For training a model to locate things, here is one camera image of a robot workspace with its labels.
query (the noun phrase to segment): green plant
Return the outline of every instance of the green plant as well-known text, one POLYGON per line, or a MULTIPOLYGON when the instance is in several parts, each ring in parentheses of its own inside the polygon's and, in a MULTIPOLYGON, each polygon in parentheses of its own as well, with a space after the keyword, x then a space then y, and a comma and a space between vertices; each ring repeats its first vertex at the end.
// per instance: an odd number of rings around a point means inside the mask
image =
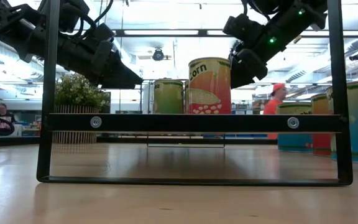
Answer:
POLYGON ((109 103, 109 95, 78 73, 64 75, 56 82, 56 105, 79 105, 101 109, 109 103))

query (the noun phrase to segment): man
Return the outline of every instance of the man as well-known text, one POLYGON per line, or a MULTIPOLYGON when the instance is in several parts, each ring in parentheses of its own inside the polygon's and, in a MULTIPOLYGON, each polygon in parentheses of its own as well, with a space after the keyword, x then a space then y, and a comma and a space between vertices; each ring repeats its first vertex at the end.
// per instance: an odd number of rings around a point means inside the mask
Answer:
MULTIPOLYGON (((4 119, 8 122, 16 122, 15 117, 13 114, 7 112, 6 104, 0 103, 0 118, 4 119)), ((11 130, 11 127, 7 123, 0 121, 0 131, 1 132, 9 132, 11 130)))
MULTIPOLYGON (((273 99, 265 105, 264 114, 276 114, 277 105, 282 104, 283 100, 287 96, 287 88, 285 88, 283 83, 274 84, 271 95, 273 99)), ((277 139, 277 134, 269 134, 268 138, 277 139)))

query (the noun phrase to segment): potted plant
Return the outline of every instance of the potted plant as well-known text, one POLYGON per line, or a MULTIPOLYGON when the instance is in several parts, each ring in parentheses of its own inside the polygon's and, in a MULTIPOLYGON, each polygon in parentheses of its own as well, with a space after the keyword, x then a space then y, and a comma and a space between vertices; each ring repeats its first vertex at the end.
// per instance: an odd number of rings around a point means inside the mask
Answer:
MULTIPOLYGON (((56 82, 55 113, 99 113, 109 104, 109 94, 78 73, 64 75, 56 82)), ((96 133, 57 132, 53 134, 54 143, 86 144, 96 143, 96 133)))

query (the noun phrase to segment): orange shirt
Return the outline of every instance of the orange shirt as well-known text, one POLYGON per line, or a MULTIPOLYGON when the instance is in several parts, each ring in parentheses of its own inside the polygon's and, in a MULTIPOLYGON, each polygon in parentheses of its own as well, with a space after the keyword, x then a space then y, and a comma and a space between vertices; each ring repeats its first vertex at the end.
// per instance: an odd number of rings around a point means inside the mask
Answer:
MULTIPOLYGON (((264 114, 276 114, 277 113, 277 105, 282 104, 282 101, 272 99, 266 105, 264 109, 264 114)), ((277 139, 277 134, 268 134, 267 137, 269 139, 277 139)))

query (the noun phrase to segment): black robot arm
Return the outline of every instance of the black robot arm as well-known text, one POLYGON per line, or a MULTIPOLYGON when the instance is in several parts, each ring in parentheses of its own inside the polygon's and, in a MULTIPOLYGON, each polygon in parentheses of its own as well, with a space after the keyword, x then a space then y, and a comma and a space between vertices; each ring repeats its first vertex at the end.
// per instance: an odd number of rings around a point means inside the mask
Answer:
MULTIPOLYGON (((118 51, 112 51, 114 33, 111 29, 105 24, 96 26, 87 16, 89 8, 83 0, 61 2, 61 32, 71 32, 79 18, 81 27, 86 21, 91 29, 86 36, 59 33, 57 64, 84 75, 102 88, 130 89, 140 85, 143 80, 121 62, 118 51)), ((14 47, 25 62, 30 62, 34 55, 44 57, 45 25, 43 8, 34 10, 27 4, 11 7, 0 0, 0 41, 14 47)))
POLYGON ((229 56, 231 88, 267 75, 266 63, 309 26, 324 29, 327 0, 241 0, 244 13, 230 17, 223 32, 241 40, 229 56), (269 21, 261 25, 248 18, 247 4, 269 21))

